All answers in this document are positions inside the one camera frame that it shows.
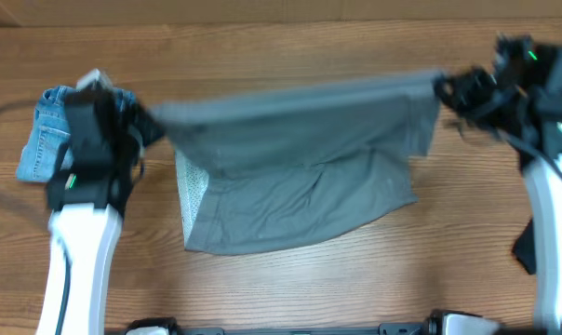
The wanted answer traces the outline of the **grey shorts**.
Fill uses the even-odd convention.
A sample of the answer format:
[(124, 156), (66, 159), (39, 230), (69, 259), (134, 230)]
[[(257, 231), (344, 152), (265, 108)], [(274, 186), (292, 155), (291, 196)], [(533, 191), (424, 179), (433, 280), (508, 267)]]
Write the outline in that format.
[(241, 255), (317, 244), (412, 204), (439, 71), (215, 100), (151, 115), (176, 152), (184, 246)]

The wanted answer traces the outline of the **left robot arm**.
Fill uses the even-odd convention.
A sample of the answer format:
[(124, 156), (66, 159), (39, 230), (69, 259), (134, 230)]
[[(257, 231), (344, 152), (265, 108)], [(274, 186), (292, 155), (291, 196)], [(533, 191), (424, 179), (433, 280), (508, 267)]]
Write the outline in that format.
[(50, 257), (37, 333), (102, 334), (114, 250), (145, 148), (163, 135), (144, 108), (106, 88), (66, 95), (69, 139), (47, 183)]

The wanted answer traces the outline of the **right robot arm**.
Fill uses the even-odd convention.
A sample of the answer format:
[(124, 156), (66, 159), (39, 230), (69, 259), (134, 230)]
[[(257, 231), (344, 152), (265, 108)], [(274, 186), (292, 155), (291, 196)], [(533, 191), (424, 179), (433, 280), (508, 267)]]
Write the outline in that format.
[(562, 334), (562, 45), (528, 35), (498, 37), (493, 70), (435, 80), (458, 127), (515, 149), (532, 210), (537, 276), (531, 334)]

